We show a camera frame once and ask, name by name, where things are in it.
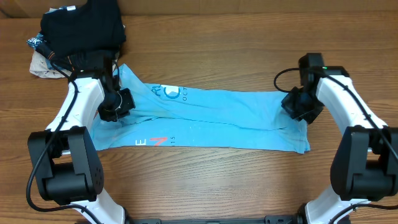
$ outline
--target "wooden table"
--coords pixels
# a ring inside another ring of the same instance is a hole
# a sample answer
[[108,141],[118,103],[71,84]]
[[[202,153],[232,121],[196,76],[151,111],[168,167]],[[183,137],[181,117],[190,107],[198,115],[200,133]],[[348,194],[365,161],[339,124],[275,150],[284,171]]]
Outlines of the wooden table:
[[[307,52],[342,65],[369,107],[398,126],[398,14],[275,13],[124,17],[126,63],[149,83],[272,91],[275,74]],[[67,93],[65,79],[29,73],[25,43],[40,19],[0,20],[0,222],[73,223],[75,211],[38,213],[25,200],[31,132],[43,130]],[[297,73],[280,78],[299,84]],[[293,152],[228,148],[124,147],[99,152],[105,188],[134,218],[238,218],[294,213],[330,184],[341,134],[327,110],[308,128],[312,147]],[[43,202],[34,183],[34,202]],[[398,203],[386,198],[382,204]],[[394,223],[398,212],[360,209],[353,223]]]

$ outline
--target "white cloth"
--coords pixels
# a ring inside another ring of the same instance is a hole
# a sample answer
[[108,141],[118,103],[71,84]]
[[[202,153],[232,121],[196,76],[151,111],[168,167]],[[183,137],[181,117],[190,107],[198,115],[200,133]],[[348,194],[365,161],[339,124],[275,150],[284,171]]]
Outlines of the white cloth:
[[[33,75],[37,75],[40,78],[63,78],[63,75],[56,70],[50,70],[47,67],[47,62],[45,61],[45,57],[35,50],[33,51],[32,62],[30,63],[29,71]],[[68,70],[62,69],[65,74],[70,75],[71,72]]]

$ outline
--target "blue cloth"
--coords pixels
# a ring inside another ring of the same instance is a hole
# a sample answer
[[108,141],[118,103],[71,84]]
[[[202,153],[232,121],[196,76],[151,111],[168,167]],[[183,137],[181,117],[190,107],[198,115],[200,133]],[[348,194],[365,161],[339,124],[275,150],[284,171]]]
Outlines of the blue cloth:
[[38,33],[36,35],[36,37],[32,37],[29,40],[26,41],[27,45],[29,47],[32,47],[34,50],[36,50],[36,48],[43,42],[45,42],[44,40],[44,36],[41,33]]
[[286,93],[143,84],[126,65],[119,69],[136,109],[115,123],[95,118],[90,134],[97,150],[135,145],[310,150],[307,123],[292,120],[280,106]]

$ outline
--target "printed logo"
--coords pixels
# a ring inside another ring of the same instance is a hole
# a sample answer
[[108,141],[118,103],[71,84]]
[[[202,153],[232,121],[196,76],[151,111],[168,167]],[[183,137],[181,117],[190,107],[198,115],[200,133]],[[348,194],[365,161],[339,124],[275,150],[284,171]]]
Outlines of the printed logo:
[[164,89],[164,95],[170,99],[176,99],[180,96],[181,91],[178,86],[161,85]]
[[151,138],[151,141],[158,141],[155,146],[159,146],[160,144],[162,144],[163,142],[165,142],[167,140],[167,137],[162,137],[162,138]]
[[159,90],[160,90],[160,85],[152,87],[152,92],[155,93],[157,96],[160,96],[160,94],[157,93]]

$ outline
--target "wood grain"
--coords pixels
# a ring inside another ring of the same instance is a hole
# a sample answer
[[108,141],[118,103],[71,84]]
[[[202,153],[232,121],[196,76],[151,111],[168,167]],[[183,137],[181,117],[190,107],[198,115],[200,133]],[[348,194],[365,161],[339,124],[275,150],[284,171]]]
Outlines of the wood grain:
[[[307,52],[342,65],[369,107],[398,126],[398,14],[275,13],[124,17],[126,63],[144,82],[272,91],[274,75]],[[40,19],[0,20],[0,223],[73,223],[74,211],[37,213],[25,201],[32,168],[27,138],[57,114],[66,80],[29,73],[25,43]],[[298,74],[280,86],[299,84]],[[99,152],[113,199],[134,218],[238,218],[294,213],[327,187],[341,134],[325,110],[308,127],[312,151],[124,147]],[[33,189],[34,202],[43,202]],[[397,203],[395,197],[380,203]],[[398,212],[360,209],[353,223],[394,223]]]
[[[12,18],[41,18],[49,8],[82,6],[87,0],[0,1]],[[124,16],[235,14],[268,12],[398,11],[396,0],[118,0]]]
[[0,19],[6,19],[6,18],[8,18],[8,16],[5,15],[5,13],[3,13],[3,12],[0,10]]

